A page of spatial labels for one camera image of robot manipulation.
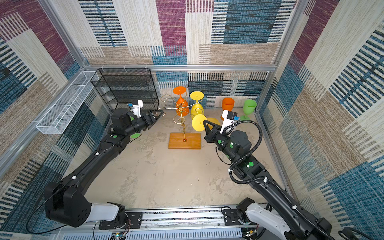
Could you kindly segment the green wine glass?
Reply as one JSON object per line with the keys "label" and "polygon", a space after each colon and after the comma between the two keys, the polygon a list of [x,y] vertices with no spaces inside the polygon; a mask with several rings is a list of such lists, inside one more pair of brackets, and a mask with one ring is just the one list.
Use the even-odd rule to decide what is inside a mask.
{"label": "green wine glass", "polygon": [[[130,117],[131,118],[131,124],[132,125],[137,125],[139,122],[138,122],[138,119],[134,119],[133,117]],[[142,134],[142,132],[135,132],[133,133],[132,135],[130,135],[130,138],[131,138],[131,141],[140,137],[140,135]]]}
{"label": "green wine glass", "polygon": [[249,115],[252,114],[257,107],[257,102],[251,99],[247,99],[244,102],[243,112],[244,115],[240,117],[241,121],[249,120]]}

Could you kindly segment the orange front wine glass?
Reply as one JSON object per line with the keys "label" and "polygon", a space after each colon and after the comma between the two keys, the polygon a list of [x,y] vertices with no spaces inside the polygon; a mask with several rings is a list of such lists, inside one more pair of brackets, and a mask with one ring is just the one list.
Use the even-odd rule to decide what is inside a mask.
{"label": "orange front wine glass", "polygon": [[232,111],[233,107],[235,105],[235,100],[232,98],[224,98],[222,101],[222,109]]}

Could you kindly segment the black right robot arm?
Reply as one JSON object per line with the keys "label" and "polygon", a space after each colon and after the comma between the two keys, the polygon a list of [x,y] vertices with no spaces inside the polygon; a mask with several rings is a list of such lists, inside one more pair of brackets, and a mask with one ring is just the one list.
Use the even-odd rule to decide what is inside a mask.
{"label": "black right robot arm", "polygon": [[[251,144],[247,134],[235,127],[249,123],[257,127],[259,139]],[[203,121],[207,143],[214,143],[231,161],[230,179],[239,185],[249,185],[277,212],[273,214],[257,203],[246,199],[238,206],[238,215],[244,223],[259,224],[281,240],[330,240],[332,225],[305,210],[270,175],[252,154],[260,146],[263,132],[254,121],[239,121],[222,128],[208,120]]]}

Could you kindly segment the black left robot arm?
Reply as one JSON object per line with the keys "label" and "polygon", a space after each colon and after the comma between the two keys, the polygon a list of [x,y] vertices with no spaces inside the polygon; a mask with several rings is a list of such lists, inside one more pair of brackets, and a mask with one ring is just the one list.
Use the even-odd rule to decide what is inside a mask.
{"label": "black left robot arm", "polygon": [[46,217],[74,228],[96,221],[123,227],[128,220],[125,206],[90,203],[85,194],[102,170],[131,142],[131,136],[149,130],[163,114],[162,110],[143,110],[137,115],[126,108],[114,110],[112,124],[96,150],[59,183],[46,185]]}

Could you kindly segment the yellow front wine glass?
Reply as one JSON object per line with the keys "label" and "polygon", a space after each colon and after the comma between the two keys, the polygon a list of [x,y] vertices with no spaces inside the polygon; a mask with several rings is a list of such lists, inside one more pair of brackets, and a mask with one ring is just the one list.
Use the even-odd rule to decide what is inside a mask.
{"label": "yellow front wine glass", "polygon": [[202,114],[198,114],[196,116],[194,116],[193,120],[192,120],[192,126],[193,126],[193,129],[197,132],[202,132],[205,130],[205,127],[204,127],[204,120],[207,120],[211,123],[214,123],[216,125],[220,125],[220,122],[215,119],[215,118],[207,118],[205,115],[202,115]]}

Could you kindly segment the gold wire wine glass rack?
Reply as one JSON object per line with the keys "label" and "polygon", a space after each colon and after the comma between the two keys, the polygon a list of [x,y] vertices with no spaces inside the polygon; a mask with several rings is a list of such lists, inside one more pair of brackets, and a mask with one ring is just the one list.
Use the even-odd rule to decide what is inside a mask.
{"label": "gold wire wine glass rack", "polygon": [[[174,108],[161,107],[158,110],[176,110],[176,101],[171,95],[164,95],[161,97],[161,101],[166,103],[168,100],[172,100],[175,103]],[[186,132],[186,116],[180,117],[174,116],[173,122],[182,127],[181,133],[170,133],[170,140],[168,148],[171,150],[200,150],[201,149],[201,134],[199,133],[187,133]]]}

